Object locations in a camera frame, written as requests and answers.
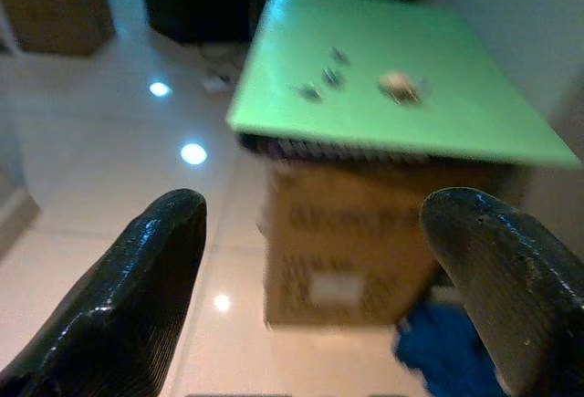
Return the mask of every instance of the cardboard box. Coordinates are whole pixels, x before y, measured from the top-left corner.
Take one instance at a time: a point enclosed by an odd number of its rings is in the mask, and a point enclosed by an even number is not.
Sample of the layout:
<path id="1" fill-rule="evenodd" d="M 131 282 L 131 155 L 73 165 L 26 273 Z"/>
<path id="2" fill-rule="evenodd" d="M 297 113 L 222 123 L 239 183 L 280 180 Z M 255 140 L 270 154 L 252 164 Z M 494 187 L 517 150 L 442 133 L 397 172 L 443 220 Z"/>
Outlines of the cardboard box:
<path id="1" fill-rule="evenodd" d="M 393 324 L 437 264 L 418 212 L 432 191 L 488 188 L 483 164 L 272 172 L 265 319 L 270 325 Z"/>
<path id="2" fill-rule="evenodd" d="M 88 56 L 113 37 L 108 0 L 1 0 L 19 46 Z"/>

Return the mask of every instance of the blue cloth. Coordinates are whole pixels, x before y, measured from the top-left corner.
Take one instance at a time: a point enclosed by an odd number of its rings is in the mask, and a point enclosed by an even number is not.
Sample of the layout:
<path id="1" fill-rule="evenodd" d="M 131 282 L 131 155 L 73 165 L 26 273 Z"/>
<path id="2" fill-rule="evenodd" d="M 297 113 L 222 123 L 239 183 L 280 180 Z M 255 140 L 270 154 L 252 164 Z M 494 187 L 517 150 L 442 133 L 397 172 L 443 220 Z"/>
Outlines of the blue cloth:
<path id="1" fill-rule="evenodd" d="M 505 397 L 495 366 L 462 311 L 421 304 L 408 317 L 409 327 L 398 329 L 398 359 L 420 370 L 435 397 Z"/>

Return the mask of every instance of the small object on board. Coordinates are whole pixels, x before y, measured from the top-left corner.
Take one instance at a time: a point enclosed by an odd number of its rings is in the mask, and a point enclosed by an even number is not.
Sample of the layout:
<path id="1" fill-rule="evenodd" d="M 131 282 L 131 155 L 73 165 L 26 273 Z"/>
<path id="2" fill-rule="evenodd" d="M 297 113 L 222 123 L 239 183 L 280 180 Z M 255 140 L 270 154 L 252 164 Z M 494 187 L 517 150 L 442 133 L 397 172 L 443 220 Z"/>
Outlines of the small object on board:
<path id="1" fill-rule="evenodd" d="M 391 71 L 381 76 L 380 88 L 397 102 L 412 102 L 419 98 L 412 78 L 400 71 Z"/>
<path id="2" fill-rule="evenodd" d="M 322 79 L 327 85 L 335 89 L 340 88 L 345 80 L 337 70 L 333 70 L 332 68 L 322 70 Z"/>
<path id="3" fill-rule="evenodd" d="M 322 96 L 316 88 L 311 85 L 305 85 L 304 87 L 293 87 L 293 89 L 300 95 L 303 99 L 310 100 L 313 102 L 322 101 Z"/>
<path id="4" fill-rule="evenodd" d="M 346 66 L 350 65 L 350 61 L 347 55 L 336 47 L 332 48 L 332 57 L 335 58 L 335 60 L 340 64 L 344 64 Z"/>

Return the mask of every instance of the green board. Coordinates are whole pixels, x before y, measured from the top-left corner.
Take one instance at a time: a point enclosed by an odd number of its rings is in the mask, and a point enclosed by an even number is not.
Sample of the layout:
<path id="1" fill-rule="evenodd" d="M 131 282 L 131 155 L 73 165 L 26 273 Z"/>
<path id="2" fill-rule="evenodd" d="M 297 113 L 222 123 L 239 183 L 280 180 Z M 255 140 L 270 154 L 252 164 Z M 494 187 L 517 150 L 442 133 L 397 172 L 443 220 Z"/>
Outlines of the green board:
<path id="1" fill-rule="evenodd" d="M 342 89 L 325 85 L 324 68 L 342 72 Z M 398 104 L 378 88 L 392 70 L 424 79 L 419 103 Z M 297 93 L 307 84 L 321 102 Z M 580 166 L 461 18 L 395 0 L 268 0 L 227 120 L 239 133 Z"/>

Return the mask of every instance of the glossy floor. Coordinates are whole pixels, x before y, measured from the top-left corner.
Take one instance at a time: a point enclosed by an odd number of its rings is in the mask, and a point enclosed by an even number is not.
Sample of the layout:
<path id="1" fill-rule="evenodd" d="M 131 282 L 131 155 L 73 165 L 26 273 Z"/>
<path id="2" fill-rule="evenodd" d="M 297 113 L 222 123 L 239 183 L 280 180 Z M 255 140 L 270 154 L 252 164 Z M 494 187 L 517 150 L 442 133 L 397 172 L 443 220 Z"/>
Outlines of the glossy floor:
<path id="1" fill-rule="evenodd" d="M 141 0 L 111 4 L 118 36 L 94 57 L 0 56 L 0 106 L 42 208 L 0 260 L 0 369 L 133 216 L 190 187 L 208 200 L 208 246 L 162 395 L 427 395 L 388 329 L 266 328 L 263 164 L 238 150 L 196 49 L 151 33 Z M 183 160 L 189 143 L 204 162 Z"/>

